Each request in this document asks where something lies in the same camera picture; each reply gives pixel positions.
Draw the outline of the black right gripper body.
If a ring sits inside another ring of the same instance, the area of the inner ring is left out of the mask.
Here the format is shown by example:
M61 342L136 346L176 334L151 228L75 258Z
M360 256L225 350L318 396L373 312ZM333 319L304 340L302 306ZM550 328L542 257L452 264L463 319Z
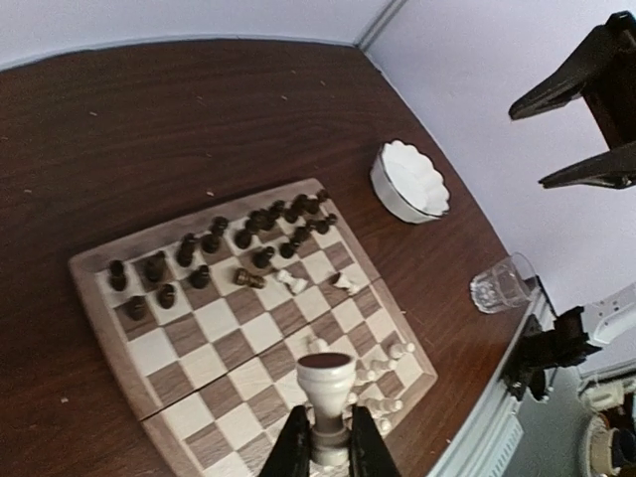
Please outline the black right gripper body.
M605 27L619 50L583 98L610 149L635 141L635 17L612 14Z

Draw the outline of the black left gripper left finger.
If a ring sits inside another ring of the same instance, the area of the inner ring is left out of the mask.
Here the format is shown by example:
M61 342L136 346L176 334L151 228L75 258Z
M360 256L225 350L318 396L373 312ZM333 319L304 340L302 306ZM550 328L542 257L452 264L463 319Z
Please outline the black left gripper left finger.
M287 417L260 477L308 477L310 456L310 422L305 406L297 405Z

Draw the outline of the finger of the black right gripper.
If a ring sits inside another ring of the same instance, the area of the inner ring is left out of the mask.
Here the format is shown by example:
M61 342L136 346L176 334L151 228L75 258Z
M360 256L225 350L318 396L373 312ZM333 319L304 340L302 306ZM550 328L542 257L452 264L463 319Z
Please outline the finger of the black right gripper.
M579 98L610 61L611 34L606 27L594 27L553 74L511 105L510 118L524 119L564 107Z
M567 166L539 180L545 189L588 185L622 190L635 185L635 147L621 146Z

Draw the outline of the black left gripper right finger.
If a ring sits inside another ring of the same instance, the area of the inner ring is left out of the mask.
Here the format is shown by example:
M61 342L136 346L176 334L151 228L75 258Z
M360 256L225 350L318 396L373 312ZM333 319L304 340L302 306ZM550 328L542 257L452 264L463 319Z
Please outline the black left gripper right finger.
M400 476L370 411L360 405L352 407L349 475L352 477Z

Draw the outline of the white knight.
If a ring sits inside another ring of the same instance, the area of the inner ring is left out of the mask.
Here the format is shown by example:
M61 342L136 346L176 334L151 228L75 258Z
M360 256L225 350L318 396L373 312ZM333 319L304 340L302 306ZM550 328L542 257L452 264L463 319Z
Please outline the white knight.
M328 343L319 337L310 337L307 343L309 354L323 354L330 351Z

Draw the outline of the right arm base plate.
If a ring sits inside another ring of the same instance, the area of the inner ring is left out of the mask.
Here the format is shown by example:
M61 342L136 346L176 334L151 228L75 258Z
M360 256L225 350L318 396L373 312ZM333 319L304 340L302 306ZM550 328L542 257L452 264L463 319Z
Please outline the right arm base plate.
M531 389L537 400L546 398L546 370L580 365L589 355L601 350L591 344L583 330L583 311L582 306L567 310L548 331L542 329L535 314L528 317L501 375L508 392L517 401L523 400L526 389Z

